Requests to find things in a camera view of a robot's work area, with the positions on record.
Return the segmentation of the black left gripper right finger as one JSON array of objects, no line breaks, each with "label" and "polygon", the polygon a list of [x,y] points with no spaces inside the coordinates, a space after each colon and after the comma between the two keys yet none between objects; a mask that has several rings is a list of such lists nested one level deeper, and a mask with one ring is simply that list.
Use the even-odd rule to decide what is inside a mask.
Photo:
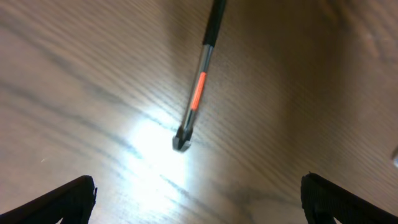
[{"label": "black left gripper right finger", "polygon": [[300,194],[309,224],[397,224],[395,215],[315,173],[302,177]]}]

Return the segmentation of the black orange telescopic pickup tool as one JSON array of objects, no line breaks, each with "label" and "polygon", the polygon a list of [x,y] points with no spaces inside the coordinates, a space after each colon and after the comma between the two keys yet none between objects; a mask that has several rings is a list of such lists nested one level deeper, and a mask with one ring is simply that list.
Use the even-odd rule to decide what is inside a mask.
[{"label": "black orange telescopic pickup tool", "polygon": [[208,74],[211,56],[220,31],[226,3],[227,0],[214,0],[211,7],[190,97],[182,122],[172,139],[173,149],[179,152],[185,152],[191,145],[193,129],[198,116],[203,90],[205,88],[206,76]]}]

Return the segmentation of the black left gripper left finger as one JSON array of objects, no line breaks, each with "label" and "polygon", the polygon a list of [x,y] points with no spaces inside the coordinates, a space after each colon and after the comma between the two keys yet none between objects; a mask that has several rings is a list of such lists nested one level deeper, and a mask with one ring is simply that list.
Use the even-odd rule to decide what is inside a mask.
[{"label": "black left gripper left finger", "polygon": [[96,193],[93,178],[83,175],[1,214],[1,223],[88,224],[96,203]]}]

